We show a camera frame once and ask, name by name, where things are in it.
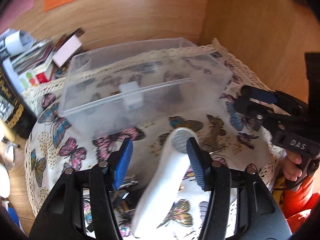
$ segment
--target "orange sleeve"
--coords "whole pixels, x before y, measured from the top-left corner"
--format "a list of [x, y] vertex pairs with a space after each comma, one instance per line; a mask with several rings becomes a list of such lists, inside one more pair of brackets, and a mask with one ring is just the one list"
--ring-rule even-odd
[[312, 188], [314, 184], [315, 174], [303, 181], [297, 192], [286, 190], [284, 192], [284, 200], [282, 212], [286, 218], [292, 217], [306, 209], [311, 209], [317, 200], [319, 194], [312, 197]]
[[287, 218], [287, 222], [291, 229], [291, 232], [294, 234], [299, 227], [307, 220], [310, 215], [311, 209], [307, 209], [298, 214], [293, 215], [292, 217]]

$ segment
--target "clear plastic box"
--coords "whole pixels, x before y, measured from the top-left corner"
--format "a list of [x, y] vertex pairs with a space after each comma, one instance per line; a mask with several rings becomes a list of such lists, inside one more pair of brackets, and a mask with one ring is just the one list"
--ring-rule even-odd
[[59, 115], [93, 140], [184, 110], [214, 107], [230, 70], [210, 55], [172, 57], [163, 51], [192, 46], [183, 38], [137, 41], [73, 57]]

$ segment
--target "black tool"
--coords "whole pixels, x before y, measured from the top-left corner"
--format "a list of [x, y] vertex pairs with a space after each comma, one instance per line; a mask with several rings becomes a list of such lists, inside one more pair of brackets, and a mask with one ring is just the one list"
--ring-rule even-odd
[[225, 239], [230, 188], [237, 188], [235, 234], [229, 240], [285, 240], [291, 235], [279, 206], [252, 167], [229, 169], [199, 148], [195, 138], [187, 141], [187, 153], [197, 184], [211, 191], [208, 210], [198, 239]]
[[[286, 181], [287, 189], [294, 191], [317, 170], [320, 158], [320, 54], [306, 53], [305, 60], [309, 105], [281, 91], [271, 92], [251, 86], [243, 86], [241, 96], [234, 103], [237, 112], [261, 122], [270, 131], [274, 145], [301, 155], [302, 163], [297, 167], [302, 170], [302, 176], [297, 181]], [[276, 114], [271, 107], [252, 99], [276, 105], [289, 115]]]
[[90, 170], [67, 168], [41, 207], [30, 231], [31, 240], [93, 239], [85, 234], [83, 188], [90, 190], [91, 214], [97, 239], [122, 239], [109, 192], [122, 184], [133, 152], [131, 139], [124, 139], [108, 161]]

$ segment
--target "white handle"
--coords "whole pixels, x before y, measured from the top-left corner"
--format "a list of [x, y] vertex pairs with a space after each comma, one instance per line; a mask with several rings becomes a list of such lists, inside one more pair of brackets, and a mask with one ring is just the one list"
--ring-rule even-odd
[[160, 159], [160, 163], [151, 182], [139, 200], [131, 223], [132, 234], [135, 237], [150, 234], [165, 219], [177, 196], [181, 181], [190, 166], [187, 153], [174, 149], [172, 140], [177, 133], [185, 131], [187, 138], [195, 137], [196, 133], [188, 128], [177, 128], [167, 138]]

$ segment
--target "blue butterfly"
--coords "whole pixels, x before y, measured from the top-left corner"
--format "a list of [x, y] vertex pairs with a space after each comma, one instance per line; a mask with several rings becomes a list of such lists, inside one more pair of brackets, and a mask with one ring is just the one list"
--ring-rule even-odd
[[46, 109], [39, 117], [39, 123], [51, 124], [52, 140], [54, 147], [58, 147], [61, 143], [66, 130], [71, 127], [71, 124], [64, 117], [58, 116], [59, 103], [53, 104], [49, 109]]
[[230, 115], [230, 123], [237, 131], [242, 131], [244, 126], [248, 127], [249, 129], [259, 131], [261, 127], [260, 123], [256, 123], [255, 120], [251, 117], [247, 117], [243, 114], [237, 113], [235, 111], [233, 103], [226, 102], [226, 104], [227, 111]]
[[[187, 127], [189, 129], [193, 130], [194, 132], [198, 132], [203, 127], [202, 122], [194, 121], [194, 120], [185, 120], [180, 116], [173, 116], [173, 117], [169, 117], [168, 119], [169, 119], [170, 125], [173, 129], [176, 129], [178, 127]], [[169, 136], [169, 134], [170, 133], [164, 133], [159, 136], [160, 145], [164, 144], [164, 142], [165, 142], [166, 138]]]
[[45, 158], [40, 160], [36, 157], [36, 149], [31, 152], [31, 171], [35, 172], [36, 181], [39, 187], [42, 186], [43, 172], [47, 166]]

